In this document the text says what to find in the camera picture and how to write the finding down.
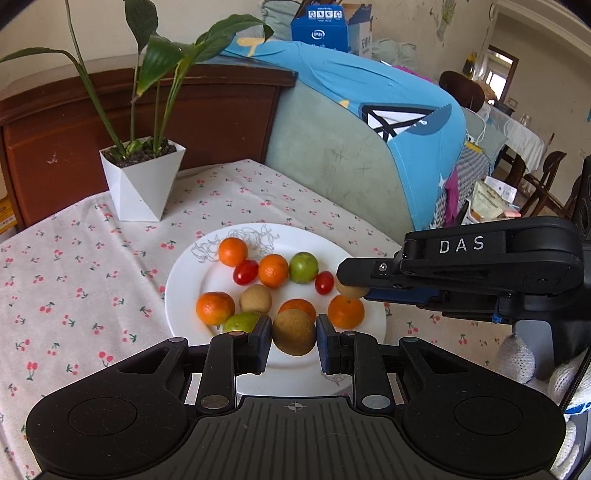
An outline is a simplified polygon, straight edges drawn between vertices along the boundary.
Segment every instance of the plant stem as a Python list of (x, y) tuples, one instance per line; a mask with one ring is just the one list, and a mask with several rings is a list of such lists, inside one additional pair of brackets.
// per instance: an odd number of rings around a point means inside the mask
[(117, 136), (117, 133), (115, 132), (115, 129), (113, 128), (113, 125), (111, 124), (111, 121), (107, 117), (105, 109), (103, 109), (103, 106), (100, 103), (99, 96), (96, 94), (95, 87), (94, 87), (94, 85), (92, 85), (92, 81), (90, 79), (90, 76), (88, 75), (88, 71), (86, 70), (86, 66), (84, 65), (84, 60), (82, 59), (82, 54), (80, 53), (80, 47), (78, 46), (78, 41), (76, 40), (76, 34), (74, 33), (74, 26), (72, 25), (72, 15), (70, 14), (70, 4), (69, 4), (68, 0), (64, 0), (64, 1), (66, 2), (66, 14), (68, 17), (68, 27), (70, 28), (70, 35), (72, 37), (72, 42), (74, 42), (74, 48), (76, 49), (76, 55), (78, 56), (78, 61), (79, 61), (79, 65), (77, 66), (78, 74), (80, 75), (80, 78), (82, 79), (82, 83), (86, 87), (86, 91), (88, 93), (88, 96), (90, 97), (90, 100), (92, 101), (93, 105), (95, 106), (96, 112), (99, 114), (99, 117), (102, 120), (109, 136), (111, 137), (113, 144), (115, 145), (115, 147), (117, 147), (117, 150), (119, 150), (119, 152), (123, 156), (125, 156), (125, 147), (123, 146), (123, 143), (121, 143), (121, 140)]
[(135, 70), (134, 70), (134, 89), (131, 92), (131, 122), (129, 124), (129, 141), (133, 142), (135, 140), (135, 89), (138, 86), (138, 70), (139, 70), (139, 52), (138, 57), (135, 61)]
[(78, 57), (78, 62), (82, 66), (82, 69), (88, 75), (88, 71), (86, 70), (86, 65), (84, 65), (84, 60), (82, 59), (82, 54), (80, 53), (80, 47), (78, 46), (78, 41), (76, 40), (76, 34), (74, 33), (74, 25), (72, 25), (72, 14), (70, 13), (70, 2), (68, 0), (64, 0), (66, 2), (66, 14), (68, 17), (68, 28), (70, 29), (70, 36), (72, 37), (72, 42), (74, 42), (74, 48), (76, 49), (76, 56)]
[(170, 92), (168, 93), (164, 117), (162, 118), (162, 124), (160, 125), (160, 133), (158, 134), (158, 147), (160, 147), (160, 143), (164, 138), (164, 133), (166, 132), (166, 127), (168, 125), (168, 119), (170, 118), (170, 114), (173, 111), (174, 102), (177, 99), (178, 92), (181, 89), (181, 85), (183, 84), (183, 80), (187, 75), (191, 64), (192, 62), (190, 61), (179, 64), (176, 72), (174, 73), (173, 84), (170, 87)]
[(160, 80), (156, 84), (156, 104), (154, 106), (154, 133), (152, 134), (152, 149), (154, 153), (158, 153), (158, 144), (156, 143), (156, 136), (158, 132), (158, 115), (160, 114)]

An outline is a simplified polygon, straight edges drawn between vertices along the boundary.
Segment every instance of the table leg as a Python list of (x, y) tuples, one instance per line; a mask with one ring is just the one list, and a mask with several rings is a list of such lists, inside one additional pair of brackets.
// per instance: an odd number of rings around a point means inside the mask
[(507, 185), (511, 185), (512, 187), (517, 188), (519, 186), (519, 182), (523, 178), (525, 173), (525, 162), (520, 155), (515, 156), (515, 160), (513, 162), (513, 166), (511, 167), (511, 171), (507, 175), (505, 179), (505, 183)]

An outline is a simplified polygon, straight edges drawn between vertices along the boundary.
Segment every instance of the white tablecloth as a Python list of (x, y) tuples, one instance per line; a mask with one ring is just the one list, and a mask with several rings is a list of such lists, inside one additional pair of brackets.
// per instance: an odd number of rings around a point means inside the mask
[[(160, 223), (119, 222), (109, 193), (0, 245), (0, 479), (33, 478), (25, 421), (42, 396), (171, 336), (164, 286), (206, 233), (247, 222), (305, 228), (352, 255), (399, 246), (371, 225), (250, 160), (178, 180)], [(386, 341), (416, 335), (488, 365), (506, 326), (387, 305)]]
[(525, 163), (525, 172), (535, 172), (542, 161), (544, 141), (529, 128), (521, 125), (517, 120), (501, 112), (492, 105), (485, 103), (478, 114), (484, 117), (488, 113), (488, 123), (495, 125), (507, 136), (507, 146), (519, 154)]

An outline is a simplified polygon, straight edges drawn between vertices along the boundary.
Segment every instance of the cable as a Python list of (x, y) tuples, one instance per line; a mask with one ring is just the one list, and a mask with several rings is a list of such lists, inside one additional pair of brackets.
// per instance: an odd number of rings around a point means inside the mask
[(585, 373), (587, 373), (589, 364), (591, 364), (591, 348), (587, 349), (587, 353), (585, 354), (583, 361), (581, 362), (579, 369), (573, 378), (573, 381), (570, 383), (569, 389), (564, 394), (564, 397), (558, 406), (562, 413), (565, 413), (566, 409), (569, 407), (570, 401), (573, 399), (579, 385), (583, 381)]

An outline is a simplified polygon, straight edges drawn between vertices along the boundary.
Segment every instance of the blue box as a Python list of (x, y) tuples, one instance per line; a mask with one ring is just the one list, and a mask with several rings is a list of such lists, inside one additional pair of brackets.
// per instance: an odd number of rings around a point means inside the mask
[(371, 5), (309, 5), (291, 22), (291, 38), (371, 58)]

